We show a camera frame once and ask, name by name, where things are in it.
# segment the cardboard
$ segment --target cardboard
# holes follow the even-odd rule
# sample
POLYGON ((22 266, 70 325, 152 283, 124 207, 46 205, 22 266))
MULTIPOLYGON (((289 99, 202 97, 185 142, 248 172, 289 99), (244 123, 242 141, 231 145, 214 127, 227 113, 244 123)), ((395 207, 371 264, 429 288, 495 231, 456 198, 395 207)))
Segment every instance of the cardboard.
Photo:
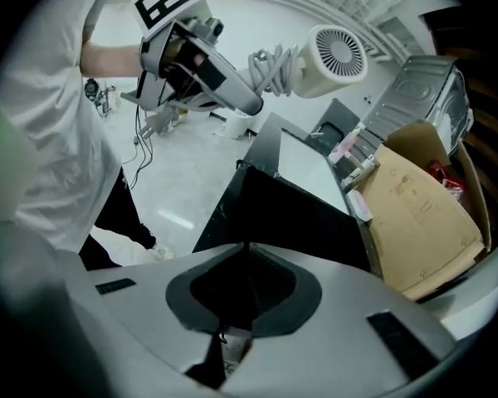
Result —
POLYGON ((356 187, 373 214, 369 229, 383 280, 410 299, 427 296, 472 267, 491 243, 476 170, 462 145, 458 152, 474 220, 424 171, 434 159, 450 164, 430 124, 409 124, 391 134, 375 153, 379 166, 356 187))

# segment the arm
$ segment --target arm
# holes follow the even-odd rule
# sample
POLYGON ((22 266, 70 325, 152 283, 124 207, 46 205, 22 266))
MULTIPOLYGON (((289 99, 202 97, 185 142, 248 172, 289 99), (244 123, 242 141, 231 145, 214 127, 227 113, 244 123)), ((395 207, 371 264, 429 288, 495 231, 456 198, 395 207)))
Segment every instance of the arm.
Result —
POLYGON ((105 0, 95 0, 83 26, 81 74, 91 78, 139 77, 142 74, 139 45, 105 47, 90 42, 104 3, 105 0))

